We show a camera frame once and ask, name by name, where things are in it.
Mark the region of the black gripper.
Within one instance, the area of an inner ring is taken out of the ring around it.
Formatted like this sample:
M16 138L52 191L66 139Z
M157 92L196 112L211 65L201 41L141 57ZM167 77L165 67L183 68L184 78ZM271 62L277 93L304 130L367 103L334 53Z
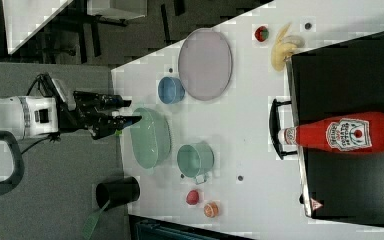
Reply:
M112 117L103 110L129 107L131 100L124 100L120 95L99 94L75 91L75 108L69 109L68 103L61 97L57 98L58 128L60 133L72 133L77 130L88 130L94 140L98 140L123 130L139 122L141 116Z

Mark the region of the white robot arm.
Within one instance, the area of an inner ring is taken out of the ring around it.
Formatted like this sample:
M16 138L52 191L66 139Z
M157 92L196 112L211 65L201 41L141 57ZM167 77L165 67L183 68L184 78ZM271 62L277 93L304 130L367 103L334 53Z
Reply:
M24 140L88 130L91 137L98 140L142 119L141 116L105 114L105 111L130 105L131 101L123 100L120 95L84 91L75 91L71 104L59 96L0 98L0 131L8 131L16 140Z

